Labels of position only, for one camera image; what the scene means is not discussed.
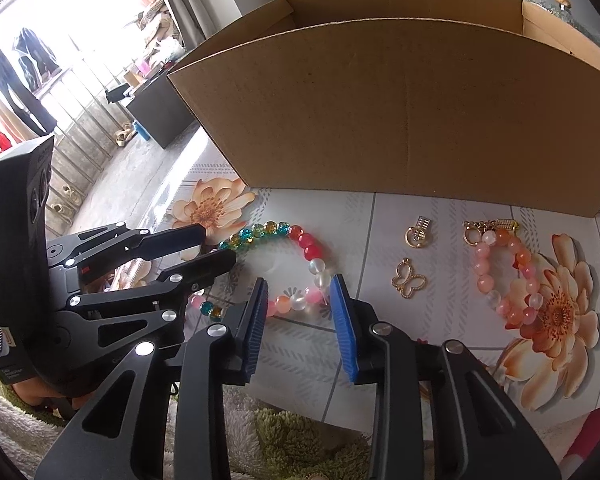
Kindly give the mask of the person's left hand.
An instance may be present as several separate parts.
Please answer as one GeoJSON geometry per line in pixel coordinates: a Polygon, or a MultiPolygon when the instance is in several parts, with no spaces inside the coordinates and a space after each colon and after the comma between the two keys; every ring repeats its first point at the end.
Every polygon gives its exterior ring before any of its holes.
{"type": "Polygon", "coordinates": [[[74,410],[82,408],[82,406],[93,396],[93,393],[90,392],[84,394],[84,396],[73,396],[72,398],[69,398],[53,388],[50,388],[50,386],[47,385],[46,382],[43,382],[39,377],[29,378],[23,382],[16,382],[12,385],[12,390],[14,390],[14,393],[21,401],[31,406],[39,406],[50,399],[61,399],[70,400],[74,410]]]}

